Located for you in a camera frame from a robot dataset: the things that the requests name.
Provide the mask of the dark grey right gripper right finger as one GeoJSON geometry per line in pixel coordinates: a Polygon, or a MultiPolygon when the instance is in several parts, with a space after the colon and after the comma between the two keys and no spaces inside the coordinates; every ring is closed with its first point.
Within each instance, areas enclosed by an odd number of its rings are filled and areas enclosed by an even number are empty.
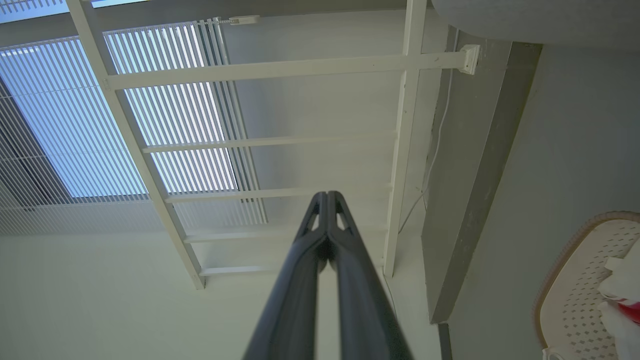
{"type": "Polygon", "coordinates": [[[412,360],[413,355],[386,296],[346,199],[327,194],[327,237],[338,280],[343,360],[412,360]]]}

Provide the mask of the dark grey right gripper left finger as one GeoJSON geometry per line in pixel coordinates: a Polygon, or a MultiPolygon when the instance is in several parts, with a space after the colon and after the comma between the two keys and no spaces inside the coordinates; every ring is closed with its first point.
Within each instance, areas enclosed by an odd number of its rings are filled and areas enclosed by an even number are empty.
{"type": "Polygon", "coordinates": [[[329,257],[325,192],[314,194],[253,335],[245,360],[313,360],[318,276],[329,257]]]}

